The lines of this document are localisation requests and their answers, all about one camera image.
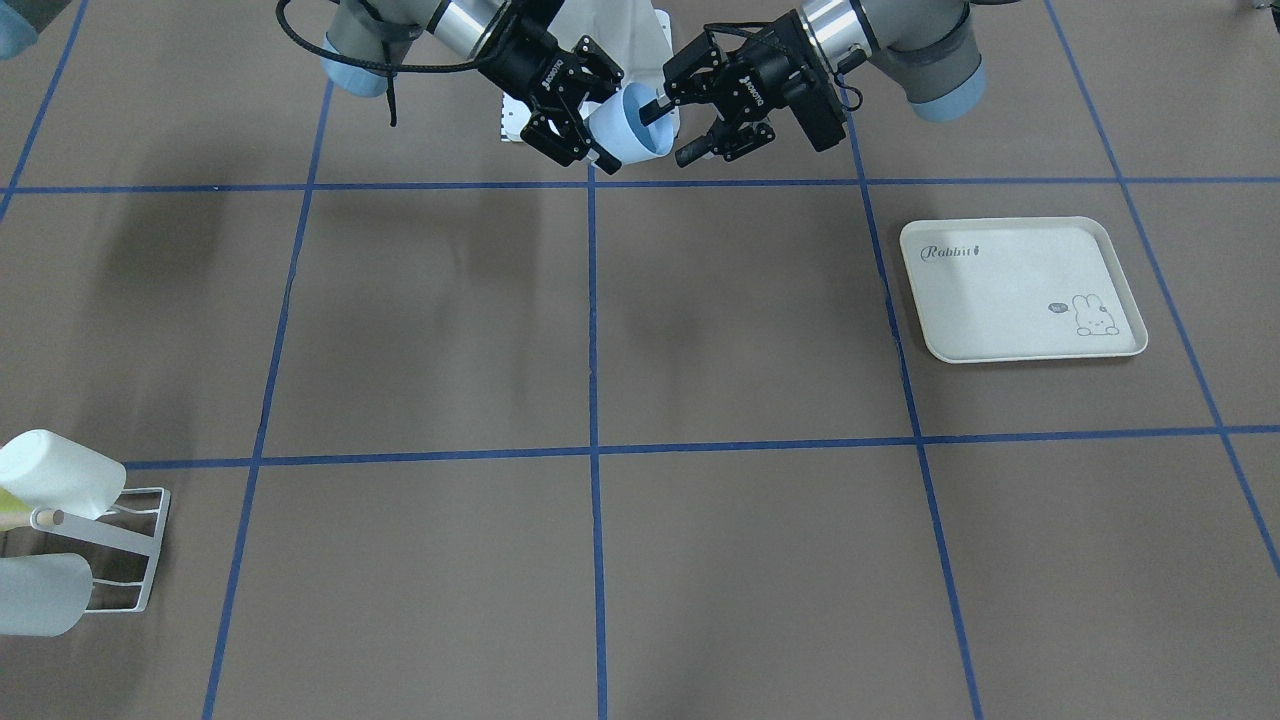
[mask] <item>light blue joint cap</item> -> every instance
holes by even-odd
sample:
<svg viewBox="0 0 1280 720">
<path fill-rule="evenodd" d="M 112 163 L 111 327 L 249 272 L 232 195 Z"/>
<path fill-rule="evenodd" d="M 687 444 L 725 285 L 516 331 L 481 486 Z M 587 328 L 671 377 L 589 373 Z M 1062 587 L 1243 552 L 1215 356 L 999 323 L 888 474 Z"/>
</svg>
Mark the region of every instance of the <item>light blue joint cap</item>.
<svg viewBox="0 0 1280 720">
<path fill-rule="evenodd" d="M 330 53 L 338 53 L 338 49 L 329 42 L 328 35 L 324 36 L 324 49 Z M 378 73 L 371 73 L 365 68 L 343 65 L 342 63 L 335 63 L 329 58 L 321 58 L 320 61 L 324 64 L 324 72 L 329 76 L 329 79 L 352 95 L 358 95 L 360 97 L 378 97 L 379 95 L 387 92 L 387 78 Z"/>
<path fill-rule="evenodd" d="M 986 60 L 978 60 L 978 69 L 951 92 L 928 102 L 911 102 L 911 109 L 931 123 L 950 123 L 973 110 L 974 105 L 982 100 L 982 95 L 987 92 L 987 67 L 984 63 Z"/>
<path fill-rule="evenodd" d="M 36 44 L 36 28 L 8 3 L 0 0 L 0 60 L 17 58 Z"/>
</svg>

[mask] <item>white tray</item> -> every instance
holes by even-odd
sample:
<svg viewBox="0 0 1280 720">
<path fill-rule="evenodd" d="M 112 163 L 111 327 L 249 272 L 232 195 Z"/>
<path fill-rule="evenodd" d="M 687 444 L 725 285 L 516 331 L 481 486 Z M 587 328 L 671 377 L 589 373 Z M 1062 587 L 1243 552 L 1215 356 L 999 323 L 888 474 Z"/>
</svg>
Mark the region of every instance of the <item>white tray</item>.
<svg viewBox="0 0 1280 720">
<path fill-rule="evenodd" d="M 1088 218 L 916 220 L 902 258 L 929 352 L 945 363 L 1116 357 L 1147 327 L 1111 237 Z"/>
</svg>

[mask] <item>robotic hand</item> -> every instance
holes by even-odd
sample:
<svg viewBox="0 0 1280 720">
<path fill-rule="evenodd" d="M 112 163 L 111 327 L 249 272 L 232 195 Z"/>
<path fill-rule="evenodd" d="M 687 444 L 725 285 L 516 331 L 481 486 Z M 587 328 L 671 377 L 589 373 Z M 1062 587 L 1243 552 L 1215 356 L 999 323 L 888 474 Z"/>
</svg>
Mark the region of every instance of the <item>robotic hand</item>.
<svg viewBox="0 0 1280 720">
<path fill-rule="evenodd" d="M 547 28 L 564 0 L 340 0 L 323 49 L 293 32 L 284 18 L 288 3 L 276 5 L 285 35 L 324 58 L 325 70 L 339 87 L 366 97 L 387 92 L 392 124 L 396 73 L 477 69 L 529 105 L 531 117 L 520 138 L 530 147 L 566 167 L 585 159 L 614 173 L 622 165 L 593 137 L 580 111 L 584 101 L 613 97 L 622 69 L 588 36 L 572 53 L 559 47 Z M 424 32 L 466 61 L 401 64 Z"/>
<path fill-rule="evenodd" d="M 676 151 L 680 167 L 708 154 L 735 160 L 773 141 L 768 113 L 782 108 L 791 109 L 814 150 L 822 151 L 845 137 L 844 108 L 828 76 L 845 76 L 869 60 L 906 91 L 918 115 L 952 120 L 969 111 L 987 86 L 969 5 L 966 0 L 809 0 L 772 23 L 705 26 L 663 67 L 664 95 L 641 108 L 640 119 L 648 124 L 692 102 L 716 108 L 710 129 Z M 726 53 L 717 35 L 745 41 Z"/>
</svg>

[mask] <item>rectangular tray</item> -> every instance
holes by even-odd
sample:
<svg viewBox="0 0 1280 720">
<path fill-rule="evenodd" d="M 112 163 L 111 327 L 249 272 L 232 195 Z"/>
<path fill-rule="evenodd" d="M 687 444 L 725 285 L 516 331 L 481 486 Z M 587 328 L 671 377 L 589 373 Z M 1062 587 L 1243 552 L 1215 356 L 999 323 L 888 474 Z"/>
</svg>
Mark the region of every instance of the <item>rectangular tray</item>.
<svg viewBox="0 0 1280 720">
<path fill-rule="evenodd" d="M 1089 218 L 916 220 L 900 240 L 924 343 L 943 363 L 1147 348 L 1111 237 Z"/>
</svg>

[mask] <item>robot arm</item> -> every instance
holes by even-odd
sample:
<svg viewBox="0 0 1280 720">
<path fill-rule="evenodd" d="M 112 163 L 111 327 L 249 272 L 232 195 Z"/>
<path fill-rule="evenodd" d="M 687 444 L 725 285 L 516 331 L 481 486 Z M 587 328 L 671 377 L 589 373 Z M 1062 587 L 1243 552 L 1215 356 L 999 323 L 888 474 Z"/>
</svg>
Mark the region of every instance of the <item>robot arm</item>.
<svg viewBox="0 0 1280 720">
<path fill-rule="evenodd" d="M 724 51 L 717 35 L 745 42 Z M 709 24 L 663 67 L 664 97 L 641 109 L 649 123 L 677 105 L 716 106 L 718 118 L 676 152 L 681 167 L 707 154 L 735 160 L 771 142 L 771 110 L 790 108 L 814 150 L 845 137 L 829 77 L 865 61 L 892 78 L 924 119 L 946 122 L 986 88 L 965 0 L 809 0 L 772 23 Z"/>
<path fill-rule="evenodd" d="M 477 69 L 529 105 L 531 117 L 520 133 L 529 146 L 566 167 L 575 160 L 591 161 L 607 173 L 621 167 L 593 137 L 580 108 L 584 101 L 614 96 L 622 70 L 588 36 L 572 53 L 559 47 L 547 28 L 564 0 L 340 0 L 324 49 L 289 28 L 283 13 L 288 3 L 279 0 L 276 6 L 285 33 L 323 56 L 334 83 L 356 95 L 380 95 L 397 72 Z M 466 63 L 401 64 L 424 32 Z"/>
</svg>

